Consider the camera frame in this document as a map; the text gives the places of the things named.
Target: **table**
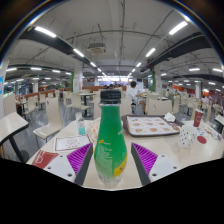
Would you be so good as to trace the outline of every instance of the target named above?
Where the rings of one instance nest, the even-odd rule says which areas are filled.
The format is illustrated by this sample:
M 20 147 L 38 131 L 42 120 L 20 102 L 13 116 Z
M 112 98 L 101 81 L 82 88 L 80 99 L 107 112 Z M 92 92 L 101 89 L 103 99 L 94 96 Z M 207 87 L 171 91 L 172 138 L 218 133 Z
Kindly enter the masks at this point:
M 86 105 L 86 97 L 87 96 L 94 96 L 94 95 L 96 95 L 96 94 L 95 93 L 80 93 L 80 96 L 84 96 L 84 104 L 85 104 L 85 106 L 87 106 Z M 88 117 L 87 110 L 85 110 L 84 117 Z
M 193 121 L 186 121 L 187 125 L 193 125 Z M 85 120 L 86 133 L 89 132 L 90 121 Z M 201 122 L 200 127 L 207 127 L 208 125 Z M 86 178 L 83 183 L 84 188 L 91 189 L 106 189 L 106 190 L 121 190 L 142 187 L 139 174 L 135 165 L 134 158 L 131 154 L 131 143 L 141 145 L 156 154 L 167 155 L 180 169 L 187 166 L 207 162 L 215 159 L 220 159 L 223 154 L 223 143 L 214 140 L 211 135 L 205 137 L 207 144 L 201 144 L 197 140 L 189 149 L 182 149 L 178 145 L 179 135 L 163 136 L 163 137 L 140 137 L 134 138 L 124 131 L 124 139 L 128 152 L 128 159 L 124 177 L 114 188 L 105 186 L 99 179 L 95 168 L 94 156 L 90 160 L 89 168 L 86 173 Z M 76 122 L 71 122 L 55 137 L 67 137 L 77 135 Z M 41 150 L 53 152 L 54 139 L 51 139 Z M 28 161 L 27 164 L 32 164 L 37 153 Z
M 12 148 L 22 163 L 26 163 L 29 154 L 25 150 L 19 150 L 13 136 L 26 129 L 29 123 L 21 118 L 16 112 L 11 113 L 0 120 L 0 146 L 7 140 L 10 141 Z

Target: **paper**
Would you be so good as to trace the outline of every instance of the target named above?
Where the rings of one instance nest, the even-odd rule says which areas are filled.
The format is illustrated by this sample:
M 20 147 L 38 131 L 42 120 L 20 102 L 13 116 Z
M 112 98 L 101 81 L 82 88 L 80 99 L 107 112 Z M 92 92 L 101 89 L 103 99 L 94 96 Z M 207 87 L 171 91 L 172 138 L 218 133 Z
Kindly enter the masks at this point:
M 129 132 L 134 135 L 158 135 L 179 133 L 181 127 L 170 125 L 159 117 L 129 117 L 127 116 Z
M 54 152 L 67 152 L 78 149 L 90 143 L 88 135 L 81 135 L 67 138 L 55 138 Z
M 174 122 L 174 121 L 176 120 L 176 117 L 173 116 L 171 113 L 168 112 L 168 113 L 165 115 L 164 119 L 167 120 L 167 121 Z

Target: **ceiling light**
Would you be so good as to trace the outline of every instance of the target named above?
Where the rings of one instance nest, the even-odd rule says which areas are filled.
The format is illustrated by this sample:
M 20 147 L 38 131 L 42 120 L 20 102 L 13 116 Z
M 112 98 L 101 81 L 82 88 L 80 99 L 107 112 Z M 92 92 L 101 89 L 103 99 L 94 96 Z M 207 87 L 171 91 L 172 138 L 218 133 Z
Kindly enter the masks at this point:
M 55 35 L 54 33 L 50 32 L 49 30 L 46 30 L 46 29 L 44 29 L 44 28 L 42 28 L 42 27 L 37 26 L 37 27 L 35 28 L 35 30 L 40 31 L 40 32 L 42 32 L 42 33 L 45 33 L 45 34 L 47 34 L 48 36 L 51 36 L 51 37 L 53 37 L 53 38 L 56 37 L 56 35 Z
M 199 71 L 199 70 L 200 70 L 200 68 L 190 68 L 190 69 L 189 69 L 190 72 L 193 72 L 193 71 Z
M 178 24 L 177 26 L 175 26 L 170 32 L 170 35 L 174 35 L 177 31 L 179 31 L 180 29 L 182 29 L 183 27 L 187 26 L 188 23 L 186 21 L 181 22 L 180 24 Z
M 7 71 L 7 72 L 10 72 L 10 71 L 15 71 L 15 70 L 17 70 L 17 68 L 9 68 L 9 69 L 7 69 L 6 71 Z
M 82 54 L 79 50 L 73 49 L 73 51 L 75 51 L 75 53 L 77 53 L 79 56 L 84 57 L 84 54 Z
M 42 68 L 31 68 L 32 70 L 42 70 Z
M 221 69 L 218 69 L 218 68 L 213 68 L 213 71 L 216 71 L 216 72 L 223 72 Z
M 149 57 L 156 49 L 155 48 L 152 48 L 149 53 L 146 55 L 146 57 Z
M 93 62 L 91 62 L 90 64 L 91 64 L 93 67 L 96 67 L 96 65 L 95 65 Z

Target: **white ceiling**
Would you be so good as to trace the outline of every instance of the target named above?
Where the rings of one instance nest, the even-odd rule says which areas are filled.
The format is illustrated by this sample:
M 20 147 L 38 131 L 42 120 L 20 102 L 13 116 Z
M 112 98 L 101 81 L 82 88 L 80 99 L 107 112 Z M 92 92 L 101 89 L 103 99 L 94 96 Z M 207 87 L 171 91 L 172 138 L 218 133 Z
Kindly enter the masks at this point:
M 71 39 L 68 40 L 68 42 L 74 48 L 76 47 L 82 51 L 85 56 L 92 60 L 97 66 L 99 66 L 102 71 L 113 73 L 119 71 L 119 52 L 122 33 L 112 32 L 112 30 L 122 29 L 123 13 L 121 2 L 123 1 L 71 0 L 43 15 L 34 24 L 34 26 L 41 26 L 46 28 L 63 40 L 74 37 L 73 42 Z M 124 32 L 121 65 L 126 65 L 127 67 L 120 67 L 121 74 L 129 74 L 139 61 L 142 62 L 142 66 L 146 65 L 147 58 L 145 55 L 148 53 L 148 51 L 158 44 L 160 38 L 168 34 L 168 32 L 180 22 L 184 21 L 184 18 L 181 14 L 179 14 L 177 11 L 173 11 L 155 33 L 157 37 L 152 37 L 147 47 L 145 47 L 145 49 L 142 51 L 146 42 L 150 38 L 149 35 L 145 34 L 153 34 L 159 25 L 163 22 L 164 18 L 172 10 L 173 9 L 170 6 L 154 0 L 125 1 L 124 28 L 125 31 L 133 32 Z M 92 32 L 99 31 L 98 24 L 100 25 L 102 31 L 111 30 L 111 32 L 102 33 L 104 37 L 103 41 L 106 44 L 107 53 L 103 55 L 91 56 L 86 50 L 89 46 L 89 43 L 102 41 L 100 33 L 92 34 Z M 152 55 L 153 58 L 157 57 L 170 46 L 182 40 L 183 38 L 199 31 L 200 30 L 192 22 L 189 22 L 188 26 L 184 27 L 175 35 L 168 36 L 166 40 L 161 41 L 161 43 L 159 43 L 159 45 L 156 47 L 156 51 Z M 72 70 L 74 68 L 75 59 L 72 59 L 71 57 L 53 48 L 49 48 L 47 52 L 37 56 L 38 53 L 47 48 L 48 46 L 38 42 L 20 40 L 13 51 L 10 65 L 28 63 L 68 70 Z M 220 60 L 216 52 L 213 49 L 203 49 L 192 52 L 192 54 L 183 55 L 169 62 L 162 62 L 156 66 L 156 71 L 159 72 L 161 68 L 164 68 L 167 70 L 168 76 L 170 78 L 176 74 L 187 75 L 189 74 L 189 63 L 195 63 L 198 67 L 201 68 L 200 73 L 203 74 L 209 74 L 209 68 L 221 68 Z M 93 70 L 88 68 L 84 69 L 83 72 L 84 75 L 91 75 Z M 134 76 L 141 76 L 140 68 L 136 69 Z

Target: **cup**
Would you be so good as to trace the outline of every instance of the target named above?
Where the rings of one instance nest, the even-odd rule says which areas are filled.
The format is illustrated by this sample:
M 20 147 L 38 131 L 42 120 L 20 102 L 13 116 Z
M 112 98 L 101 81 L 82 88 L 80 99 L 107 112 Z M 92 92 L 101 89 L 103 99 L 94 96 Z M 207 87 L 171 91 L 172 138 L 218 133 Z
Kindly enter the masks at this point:
M 190 147 L 197 137 L 197 129 L 193 126 L 183 125 L 180 131 L 178 144 L 181 148 Z
M 194 127 L 199 127 L 202 115 L 203 115 L 203 111 L 198 109 L 195 110 Z

